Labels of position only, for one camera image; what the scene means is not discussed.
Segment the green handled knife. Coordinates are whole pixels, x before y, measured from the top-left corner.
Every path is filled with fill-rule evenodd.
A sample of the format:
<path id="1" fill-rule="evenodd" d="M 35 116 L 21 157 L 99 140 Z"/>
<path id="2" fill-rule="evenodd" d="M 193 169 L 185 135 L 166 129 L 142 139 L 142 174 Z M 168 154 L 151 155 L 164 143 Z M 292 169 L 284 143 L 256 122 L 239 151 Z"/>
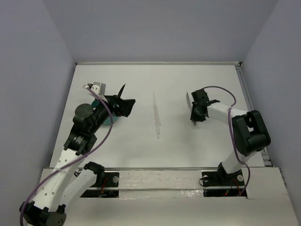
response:
<path id="1" fill-rule="evenodd" d="M 121 89 L 119 90 L 119 92 L 118 92 L 118 97 L 121 97 L 124 88 L 125 88 L 125 84 L 124 84 L 124 85 L 121 87 Z"/>

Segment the clear chopstick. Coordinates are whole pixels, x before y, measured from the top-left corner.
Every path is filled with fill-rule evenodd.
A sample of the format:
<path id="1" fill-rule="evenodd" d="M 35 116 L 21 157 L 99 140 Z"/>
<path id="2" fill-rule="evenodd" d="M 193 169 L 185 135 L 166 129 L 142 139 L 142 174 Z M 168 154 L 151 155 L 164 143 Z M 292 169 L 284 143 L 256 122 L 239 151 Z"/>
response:
<path id="1" fill-rule="evenodd" d="M 160 131 L 159 131 L 159 124 L 158 124 L 158 119 L 157 119 L 156 106 L 155 106 L 154 102 L 153 102 L 153 111 L 154 111 L 154 120 L 155 120 L 155 126 L 156 126 L 156 136 L 157 136 L 157 139 L 159 139 Z"/>
<path id="2" fill-rule="evenodd" d="M 158 113 L 158 106 L 157 106 L 157 102 L 156 102 L 156 97 L 155 97 L 155 93 L 153 92 L 153 103 L 155 105 L 155 112 L 156 112 L 156 116 L 157 116 L 157 120 L 158 120 L 158 125 L 161 125 L 160 122 L 160 117 L 159 117 L 159 113 Z"/>

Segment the silver spoon pink handle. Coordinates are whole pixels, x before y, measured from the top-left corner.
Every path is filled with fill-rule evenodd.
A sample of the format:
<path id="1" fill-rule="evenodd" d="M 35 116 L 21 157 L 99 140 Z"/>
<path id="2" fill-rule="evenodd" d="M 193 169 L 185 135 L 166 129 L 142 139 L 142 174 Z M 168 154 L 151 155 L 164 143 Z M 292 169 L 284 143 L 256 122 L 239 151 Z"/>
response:
<path id="1" fill-rule="evenodd" d="M 93 84 L 88 83 L 88 84 L 84 84 L 84 85 L 83 85 L 83 88 L 84 88 L 84 89 L 91 89 L 92 86 L 93 86 Z"/>

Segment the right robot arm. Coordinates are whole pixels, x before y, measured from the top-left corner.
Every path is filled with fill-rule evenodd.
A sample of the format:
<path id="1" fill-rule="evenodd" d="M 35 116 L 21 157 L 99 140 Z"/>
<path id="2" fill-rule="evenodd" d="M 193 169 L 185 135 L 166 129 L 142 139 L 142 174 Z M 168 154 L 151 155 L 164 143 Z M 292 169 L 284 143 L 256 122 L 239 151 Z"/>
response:
<path id="1" fill-rule="evenodd" d="M 207 118 L 219 120 L 228 125 L 233 145 L 232 153 L 222 161 L 217 172 L 209 177 L 210 182 L 226 185 L 233 180 L 248 160 L 270 145 L 271 138 L 262 115 L 257 110 L 243 111 L 234 108 L 237 99 L 230 91 L 218 86 L 209 88 L 222 89 L 233 98 L 233 104 L 227 106 L 217 99 L 210 99 L 207 87 L 191 93 L 190 120 L 194 123 L 204 122 Z"/>

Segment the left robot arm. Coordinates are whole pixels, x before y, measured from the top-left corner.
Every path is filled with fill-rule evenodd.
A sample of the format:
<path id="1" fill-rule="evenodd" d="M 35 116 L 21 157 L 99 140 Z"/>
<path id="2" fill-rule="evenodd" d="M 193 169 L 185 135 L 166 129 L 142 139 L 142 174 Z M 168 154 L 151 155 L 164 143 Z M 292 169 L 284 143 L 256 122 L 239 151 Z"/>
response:
<path id="1" fill-rule="evenodd" d="M 97 106 L 80 104 L 75 109 L 73 126 L 63 146 L 61 155 L 52 172 L 44 178 L 20 207 L 20 225 L 62 226 L 66 210 L 90 186 L 99 186 L 104 181 L 104 167 L 95 162 L 85 165 L 75 179 L 78 166 L 103 142 L 95 145 L 96 132 L 107 119 L 128 117 L 135 99 L 122 99 L 120 94 L 99 97 Z"/>

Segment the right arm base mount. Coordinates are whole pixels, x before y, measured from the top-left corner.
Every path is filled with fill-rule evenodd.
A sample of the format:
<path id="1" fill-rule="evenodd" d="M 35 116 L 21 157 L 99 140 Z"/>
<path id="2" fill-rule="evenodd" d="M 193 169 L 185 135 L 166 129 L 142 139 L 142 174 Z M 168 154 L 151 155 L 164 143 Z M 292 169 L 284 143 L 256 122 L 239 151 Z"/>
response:
<path id="1" fill-rule="evenodd" d="M 227 174 L 221 163 L 216 171 L 203 171 L 198 183 L 205 197 L 247 197 L 242 170 Z"/>

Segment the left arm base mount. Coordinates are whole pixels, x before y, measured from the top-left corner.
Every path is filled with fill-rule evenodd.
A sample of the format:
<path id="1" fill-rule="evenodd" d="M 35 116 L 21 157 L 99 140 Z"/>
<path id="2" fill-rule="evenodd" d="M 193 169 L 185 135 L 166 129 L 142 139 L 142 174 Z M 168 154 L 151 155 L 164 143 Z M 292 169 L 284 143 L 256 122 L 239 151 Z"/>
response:
<path id="1" fill-rule="evenodd" d="M 90 186 L 81 198 L 118 198 L 119 197 L 119 172 L 105 171 L 105 167 L 90 161 L 82 169 L 76 170 L 73 174 L 78 177 L 82 170 L 92 170 L 96 173 L 96 182 Z"/>

